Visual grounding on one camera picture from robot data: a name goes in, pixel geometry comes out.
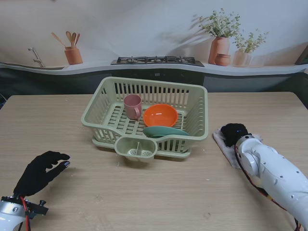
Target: sink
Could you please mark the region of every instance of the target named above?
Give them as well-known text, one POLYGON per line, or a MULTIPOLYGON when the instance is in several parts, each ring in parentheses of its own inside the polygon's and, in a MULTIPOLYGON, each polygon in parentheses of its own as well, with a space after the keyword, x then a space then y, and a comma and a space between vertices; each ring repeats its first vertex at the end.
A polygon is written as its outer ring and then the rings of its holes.
POLYGON ((9 66, 20 66, 20 67, 26 67, 26 68, 31 68, 31 69, 39 69, 39 70, 62 70, 63 68, 65 68, 64 66, 61 66, 61 67, 36 67, 36 66, 25 66, 25 65, 19 65, 19 64, 7 64, 7 63, 3 63, 3 62, 0 62, 0 64, 9 65, 9 66))

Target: wooden table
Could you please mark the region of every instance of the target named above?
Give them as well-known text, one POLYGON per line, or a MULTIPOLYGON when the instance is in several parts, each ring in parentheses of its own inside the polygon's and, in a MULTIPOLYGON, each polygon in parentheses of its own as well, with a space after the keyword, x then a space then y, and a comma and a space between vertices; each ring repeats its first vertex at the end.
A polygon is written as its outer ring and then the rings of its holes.
POLYGON ((71 166, 35 196, 47 216, 33 231, 291 231, 285 213, 232 168, 212 138, 244 123, 308 175, 308 112, 292 93, 210 93, 209 136, 185 160, 145 165, 98 149, 81 125, 90 95, 13 96, 0 110, 1 195, 45 151, 71 166))

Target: terracotta pot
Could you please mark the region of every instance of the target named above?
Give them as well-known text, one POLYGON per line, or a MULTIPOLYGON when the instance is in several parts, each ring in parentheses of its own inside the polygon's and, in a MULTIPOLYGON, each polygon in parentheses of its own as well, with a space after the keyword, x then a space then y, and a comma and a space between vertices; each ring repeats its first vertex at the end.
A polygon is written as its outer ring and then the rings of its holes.
POLYGON ((216 37, 212 41, 208 63, 215 64, 215 59, 216 59, 217 54, 228 54, 229 47, 230 47, 229 38, 216 37))
POLYGON ((220 66, 228 66, 231 63, 230 55, 217 54, 215 63, 220 66))
POLYGON ((80 55, 80 51, 76 46, 65 47, 64 52, 65 52, 68 64, 75 65, 75 64, 83 63, 81 55, 80 55))
POLYGON ((249 66, 251 60, 251 54, 236 51, 233 59, 233 66, 236 67, 246 67, 249 66))

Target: towel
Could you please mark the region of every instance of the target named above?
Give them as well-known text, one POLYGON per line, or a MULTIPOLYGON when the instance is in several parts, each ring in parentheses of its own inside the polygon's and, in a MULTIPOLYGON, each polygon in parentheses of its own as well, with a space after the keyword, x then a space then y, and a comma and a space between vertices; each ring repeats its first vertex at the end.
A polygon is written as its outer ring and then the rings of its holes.
MULTIPOLYGON (((213 132, 213 137, 214 140, 216 141, 218 147, 221 149, 222 153, 225 155, 229 163, 231 164, 232 167, 240 169, 239 164, 237 163, 237 160, 235 158, 235 152, 234 152, 234 145, 231 147, 227 147, 225 145, 225 137, 220 131, 221 128, 217 129, 216 131, 213 132)), ((262 141, 262 138, 258 134, 252 134, 256 139, 259 141, 262 141)))

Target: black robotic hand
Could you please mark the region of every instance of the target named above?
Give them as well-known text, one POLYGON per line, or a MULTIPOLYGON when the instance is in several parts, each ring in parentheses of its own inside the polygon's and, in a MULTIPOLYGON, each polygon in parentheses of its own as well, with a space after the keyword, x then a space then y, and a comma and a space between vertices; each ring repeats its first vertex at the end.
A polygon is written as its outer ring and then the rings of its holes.
POLYGON ((23 175, 18 181, 14 196, 31 196, 45 188, 49 182, 57 177, 64 169, 66 169, 70 162, 66 161, 70 156, 58 152, 48 151, 42 155, 35 157, 35 159, 28 164, 23 175), (61 162, 57 167, 46 172, 46 169, 52 168, 52 165, 57 165, 59 160, 61 162))
POLYGON ((224 135, 225 144, 228 147, 235 145, 241 137, 251 135, 251 133, 248 133, 244 124, 227 124, 220 131, 224 135))

